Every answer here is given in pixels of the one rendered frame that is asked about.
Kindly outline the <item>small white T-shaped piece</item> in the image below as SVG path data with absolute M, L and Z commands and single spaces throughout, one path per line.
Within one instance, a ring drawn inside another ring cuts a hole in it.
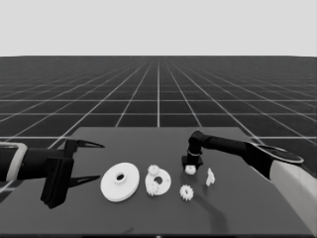
M 215 182 L 215 176 L 211 169 L 207 170 L 207 180 L 206 185 L 209 186 L 211 183 Z

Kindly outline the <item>large thick white disc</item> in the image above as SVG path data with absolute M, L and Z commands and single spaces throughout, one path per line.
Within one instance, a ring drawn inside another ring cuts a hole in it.
M 119 163 L 111 167 L 102 177 L 100 189 L 111 202 L 123 201 L 134 194 L 140 182 L 138 168 L 131 163 Z

